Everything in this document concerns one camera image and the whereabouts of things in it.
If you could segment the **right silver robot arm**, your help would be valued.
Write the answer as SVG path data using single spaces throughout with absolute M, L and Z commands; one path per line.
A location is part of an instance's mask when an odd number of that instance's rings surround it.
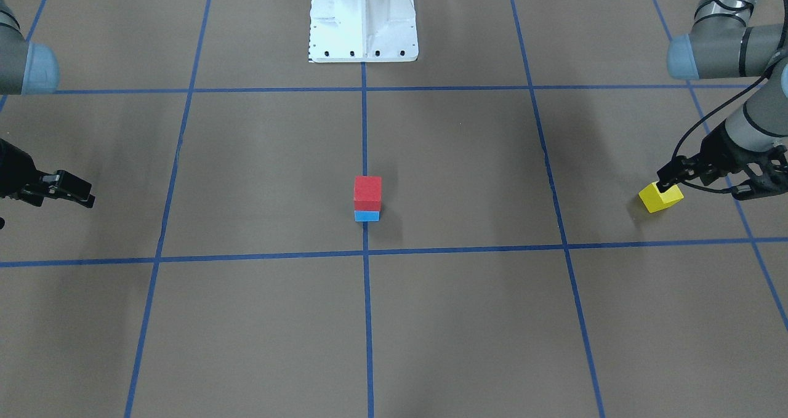
M 54 51 L 42 43 L 29 42 L 22 34 L 16 14 L 1 1 L 1 92 L 2 95 L 42 95 L 56 92 L 60 68 Z M 62 199 L 92 208 L 91 184 L 59 169 L 37 169 L 31 155 L 6 140 L 1 141 L 1 196 L 34 207 L 45 199 Z

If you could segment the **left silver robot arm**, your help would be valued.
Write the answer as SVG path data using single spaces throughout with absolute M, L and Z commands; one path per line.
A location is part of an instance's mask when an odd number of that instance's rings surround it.
M 711 191 L 711 184 L 743 173 L 724 188 L 737 200 L 786 193 L 786 22 L 752 27 L 759 0 L 700 0 L 688 34 L 668 47 L 675 79 L 754 78 L 746 100 L 704 137 L 697 154 L 673 149 L 659 169 L 656 189 L 682 184 Z

